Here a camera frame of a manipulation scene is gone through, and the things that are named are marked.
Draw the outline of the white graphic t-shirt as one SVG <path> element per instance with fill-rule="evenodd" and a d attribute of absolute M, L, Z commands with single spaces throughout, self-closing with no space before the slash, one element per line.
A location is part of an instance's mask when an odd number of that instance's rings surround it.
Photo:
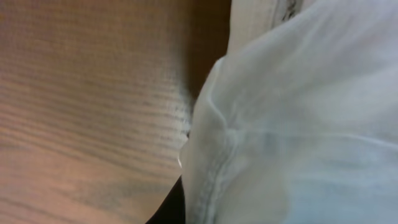
<path fill-rule="evenodd" d="M 187 223 L 396 223 L 397 1 L 233 1 L 179 161 Z"/>

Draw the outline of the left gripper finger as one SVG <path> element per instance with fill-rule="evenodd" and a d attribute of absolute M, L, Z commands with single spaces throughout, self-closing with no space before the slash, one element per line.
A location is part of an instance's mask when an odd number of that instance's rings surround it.
<path fill-rule="evenodd" d="M 185 196 L 179 177 L 160 207 L 146 224 L 185 224 Z"/>

